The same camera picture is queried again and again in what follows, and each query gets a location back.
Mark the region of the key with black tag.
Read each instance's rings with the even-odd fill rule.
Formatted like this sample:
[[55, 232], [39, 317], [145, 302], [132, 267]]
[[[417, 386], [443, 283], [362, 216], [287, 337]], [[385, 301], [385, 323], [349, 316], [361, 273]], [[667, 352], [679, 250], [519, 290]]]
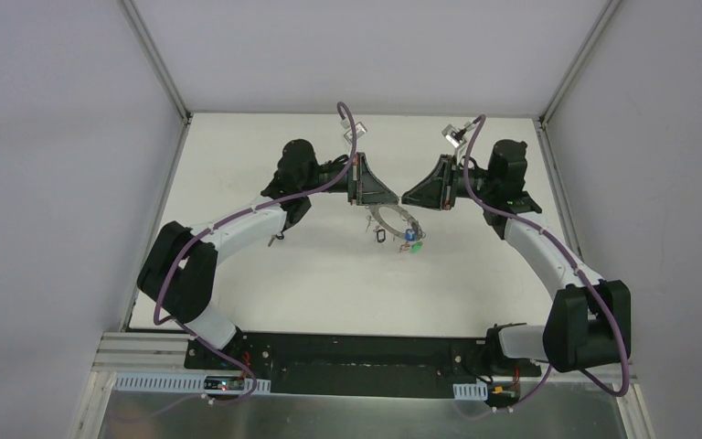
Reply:
[[273, 234], [271, 236], [267, 246], [271, 247], [273, 245], [273, 243], [275, 243], [276, 241], [282, 241], [283, 239], [284, 239], [284, 235], [281, 232]]

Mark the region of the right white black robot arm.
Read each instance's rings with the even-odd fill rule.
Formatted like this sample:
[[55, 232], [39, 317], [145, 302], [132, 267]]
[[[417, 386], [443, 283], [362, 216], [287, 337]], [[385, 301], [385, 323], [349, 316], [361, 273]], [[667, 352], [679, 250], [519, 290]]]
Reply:
[[462, 159], [441, 155], [431, 173], [402, 196], [402, 203], [448, 210], [458, 198], [479, 201], [486, 223], [524, 258], [552, 300], [543, 326], [489, 329], [482, 365], [503, 375], [519, 359], [544, 361], [559, 372], [618, 363], [622, 374], [628, 374], [629, 288], [584, 265], [548, 230], [541, 207], [524, 190], [527, 144], [501, 140], [494, 145], [487, 168], [463, 164]]

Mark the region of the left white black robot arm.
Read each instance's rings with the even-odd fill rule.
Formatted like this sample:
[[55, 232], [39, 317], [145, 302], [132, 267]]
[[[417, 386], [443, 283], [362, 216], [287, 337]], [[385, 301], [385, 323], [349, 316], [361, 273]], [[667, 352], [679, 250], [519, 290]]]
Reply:
[[364, 154], [340, 155], [319, 163], [312, 144], [288, 142], [268, 186], [250, 207], [207, 224], [185, 227], [166, 223], [138, 274], [137, 288], [159, 311], [188, 328], [209, 345], [207, 357], [219, 369], [241, 361], [240, 329], [212, 302], [219, 265], [256, 241], [272, 238], [296, 225], [318, 191], [345, 193], [353, 205], [396, 204], [398, 196], [369, 170]]

